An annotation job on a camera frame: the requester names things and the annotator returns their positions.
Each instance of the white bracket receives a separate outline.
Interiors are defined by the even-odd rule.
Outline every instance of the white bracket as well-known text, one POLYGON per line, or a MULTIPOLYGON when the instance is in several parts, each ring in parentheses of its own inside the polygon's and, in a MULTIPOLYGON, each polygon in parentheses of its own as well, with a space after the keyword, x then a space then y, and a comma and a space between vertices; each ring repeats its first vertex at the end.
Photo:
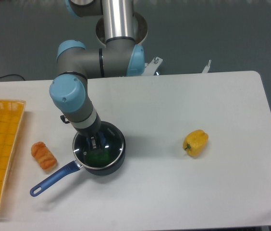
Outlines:
POLYGON ((163 59, 155 57, 149 64, 145 64, 145 70, 141 76, 153 76, 156 73, 156 70, 161 65, 163 59))

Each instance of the blue pan handle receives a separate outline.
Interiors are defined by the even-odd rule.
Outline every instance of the blue pan handle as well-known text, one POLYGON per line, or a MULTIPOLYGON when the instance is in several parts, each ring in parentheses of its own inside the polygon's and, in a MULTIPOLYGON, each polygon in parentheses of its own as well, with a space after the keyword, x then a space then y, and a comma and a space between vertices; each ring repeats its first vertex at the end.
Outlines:
POLYGON ((80 167, 76 163, 76 160, 68 163, 67 165, 61 167, 58 171, 53 173, 51 176, 47 177, 44 179, 41 183, 38 185, 34 186, 30 190, 31 196, 38 196, 40 195, 43 191, 45 191, 47 188, 58 182, 60 179, 63 177, 67 176, 68 174, 71 174, 73 172, 79 171, 80 167))

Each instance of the blue joint cap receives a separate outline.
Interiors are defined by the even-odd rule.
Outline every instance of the blue joint cap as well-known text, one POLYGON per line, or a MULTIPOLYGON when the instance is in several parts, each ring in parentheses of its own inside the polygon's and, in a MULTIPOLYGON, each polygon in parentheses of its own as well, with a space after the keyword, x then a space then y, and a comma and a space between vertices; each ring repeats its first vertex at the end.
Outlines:
POLYGON ((54 104, 62 112, 75 112, 86 99, 86 90, 74 75, 64 74, 56 77, 49 89, 54 104))
POLYGON ((72 16, 80 18, 80 16, 78 16, 78 15, 73 11, 73 9, 72 9, 72 7, 70 6, 70 3, 69 3, 68 0, 65 0, 65 5, 66 5, 66 8, 67 8, 68 12, 69 12, 72 16))
POLYGON ((81 47, 84 50, 86 49, 86 46, 82 42, 75 41, 75 40, 66 40, 59 45, 57 60, 60 54, 62 54, 67 49, 73 48, 73 47, 81 47))
POLYGON ((139 76, 144 72, 144 69, 144 48, 142 46, 135 45, 129 61, 127 76, 139 76))

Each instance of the black object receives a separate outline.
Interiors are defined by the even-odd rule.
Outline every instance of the black object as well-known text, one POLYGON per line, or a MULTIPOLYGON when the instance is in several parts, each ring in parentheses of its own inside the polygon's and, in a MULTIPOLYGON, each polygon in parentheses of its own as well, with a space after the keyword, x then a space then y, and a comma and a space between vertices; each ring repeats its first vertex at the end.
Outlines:
POLYGON ((64 115, 61 115, 60 118, 61 118, 61 121, 63 121, 63 123, 65 123, 65 124, 70 123, 68 120, 66 120, 66 117, 64 115))
POLYGON ((19 74, 8 74, 8 75, 4 75, 4 76, 0 76, 0 78, 5 78, 5 77, 8 77, 8 76, 18 76, 20 77, 23 81, 25 81, 25 78, 19 74))
POLYGON ((95 149, 89 137, 76 134, 73 151, 77 161, 94 175, 105 176, 118 170, 124 162, 126 149, 121 131, 113 124, 102 121, 94 140, 95 149))

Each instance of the metal cylinder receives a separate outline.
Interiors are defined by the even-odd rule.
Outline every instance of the metal cylinder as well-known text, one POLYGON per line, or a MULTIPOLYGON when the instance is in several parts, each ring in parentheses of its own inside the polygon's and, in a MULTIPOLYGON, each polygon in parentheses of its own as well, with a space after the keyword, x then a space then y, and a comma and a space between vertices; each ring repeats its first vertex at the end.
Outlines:
POLYGON ((132 0, 102 0, 102 9, 106 43, 113 38, 135 38, 132 0))

